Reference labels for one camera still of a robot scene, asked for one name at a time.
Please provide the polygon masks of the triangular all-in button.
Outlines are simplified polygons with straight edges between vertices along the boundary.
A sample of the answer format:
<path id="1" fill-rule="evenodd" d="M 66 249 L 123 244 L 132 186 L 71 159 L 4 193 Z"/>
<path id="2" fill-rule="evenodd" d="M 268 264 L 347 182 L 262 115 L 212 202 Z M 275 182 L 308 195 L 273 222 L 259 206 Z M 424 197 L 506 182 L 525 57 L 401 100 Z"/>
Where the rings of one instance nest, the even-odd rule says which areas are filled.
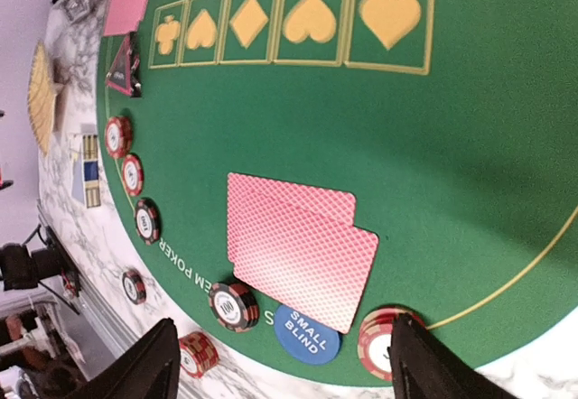
<path id="1" fill-rule="evenodd" d="M 106 86 L 128 97 L 141 97 L 140 53 L 136 33 L 125 35 L 106 75 Z"/>

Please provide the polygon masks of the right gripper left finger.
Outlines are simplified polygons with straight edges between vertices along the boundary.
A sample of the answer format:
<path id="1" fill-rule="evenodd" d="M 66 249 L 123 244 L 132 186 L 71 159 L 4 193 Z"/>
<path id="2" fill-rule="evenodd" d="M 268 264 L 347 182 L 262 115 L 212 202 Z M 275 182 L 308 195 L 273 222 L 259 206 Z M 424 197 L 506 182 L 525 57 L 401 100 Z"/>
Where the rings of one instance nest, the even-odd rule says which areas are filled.
<path id="1" fill-rule="evenodd" d="M 180 344 L 170 318 L 159 320 L 101 374 L 69 399 L 165 399 L 178 394 Z"/>

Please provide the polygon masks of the red poker chip stack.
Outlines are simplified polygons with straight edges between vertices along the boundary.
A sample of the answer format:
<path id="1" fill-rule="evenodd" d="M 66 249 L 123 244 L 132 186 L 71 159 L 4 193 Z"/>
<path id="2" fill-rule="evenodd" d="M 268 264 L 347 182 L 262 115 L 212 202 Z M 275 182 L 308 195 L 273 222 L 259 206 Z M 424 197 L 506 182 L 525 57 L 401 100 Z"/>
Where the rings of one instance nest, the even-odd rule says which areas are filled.
<path id="1" fill-rule="evenodd" d="M 219 363 L 219 354 L 208 336 L 194 331 L 179 338 L 181 368 L 190 377 L 201 378 Z"/>

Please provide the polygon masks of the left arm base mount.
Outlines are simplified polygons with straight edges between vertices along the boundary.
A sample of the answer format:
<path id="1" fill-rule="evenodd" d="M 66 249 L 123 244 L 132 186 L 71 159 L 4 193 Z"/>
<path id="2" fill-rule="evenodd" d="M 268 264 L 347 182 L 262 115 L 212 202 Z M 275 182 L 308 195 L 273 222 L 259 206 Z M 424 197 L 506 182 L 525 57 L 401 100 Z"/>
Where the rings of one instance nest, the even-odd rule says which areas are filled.
<path id="1" fill-rule="evenodd" d="M 78 267 L 50 226 L 39 224 L 23 243 L 1 246 L 1 284 L 4 292 L 24 291 L 39 286 L 51 292 L 75 314 L 80 311 L 43 280 L 60 278 L 64 290 L 79 297 L 81 290 Z"/>

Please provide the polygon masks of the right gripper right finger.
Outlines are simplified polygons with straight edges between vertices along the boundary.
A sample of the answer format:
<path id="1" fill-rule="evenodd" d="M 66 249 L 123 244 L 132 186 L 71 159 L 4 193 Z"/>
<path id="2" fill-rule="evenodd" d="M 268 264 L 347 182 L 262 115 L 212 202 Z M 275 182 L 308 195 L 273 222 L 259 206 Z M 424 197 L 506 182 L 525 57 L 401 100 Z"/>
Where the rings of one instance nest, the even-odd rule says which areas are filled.
<path id="1" fill-rule="evenodd" d="M 511 398 L 407 313 L 395 318 L 388 349 L 396 398 Z"/>

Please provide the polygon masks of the blue small blind button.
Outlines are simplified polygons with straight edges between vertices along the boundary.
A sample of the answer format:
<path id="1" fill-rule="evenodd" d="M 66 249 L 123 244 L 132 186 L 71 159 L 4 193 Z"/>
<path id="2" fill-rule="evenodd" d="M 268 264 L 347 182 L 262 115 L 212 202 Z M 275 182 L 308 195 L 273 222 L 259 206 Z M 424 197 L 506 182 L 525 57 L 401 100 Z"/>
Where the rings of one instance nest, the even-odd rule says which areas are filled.
<path id="1" fill-rule="evenodd" d="M 274 331 L 282 348 L 296 360 L 323 366 L 338 356 L 341 335 L 289 306 L 281 305 L 274 317 Z"/>

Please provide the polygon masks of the dealt card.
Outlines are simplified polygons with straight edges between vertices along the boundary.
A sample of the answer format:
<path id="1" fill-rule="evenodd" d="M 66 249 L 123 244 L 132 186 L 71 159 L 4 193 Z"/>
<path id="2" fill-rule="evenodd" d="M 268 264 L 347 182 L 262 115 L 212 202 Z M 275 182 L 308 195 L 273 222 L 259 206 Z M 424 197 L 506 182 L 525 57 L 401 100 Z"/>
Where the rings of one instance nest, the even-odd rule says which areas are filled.
<path id="1" fill-rule="evenodd" d="M 145 17 L 148 0 L 110 0 L 103 35 L 105 37 L 135 32 Z"/>
<path id="2" fill-rule="evenodd" d="M 227 188 L 227 249 L 233 264 L 243 253 L 238 240 L 253 219 L 281 234 L 302 218 L 354 224 L 357 200 L 350 192 L 234 172 Z"/>

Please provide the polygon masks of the black poker chip stack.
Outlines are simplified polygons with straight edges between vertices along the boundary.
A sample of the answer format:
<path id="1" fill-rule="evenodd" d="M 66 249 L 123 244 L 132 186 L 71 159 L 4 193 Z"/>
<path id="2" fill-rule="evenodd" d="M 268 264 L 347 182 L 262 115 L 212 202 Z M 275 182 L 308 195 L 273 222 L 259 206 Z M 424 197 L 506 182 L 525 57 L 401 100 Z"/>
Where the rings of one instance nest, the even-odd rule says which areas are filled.
<path id="1" fill-rule="evenodd" d="M 135 305 L 146 300 L 146 289 L 143 279 L 136 270 L 129 269 L 123 272 L 121 279 L 127 299 Z"/>

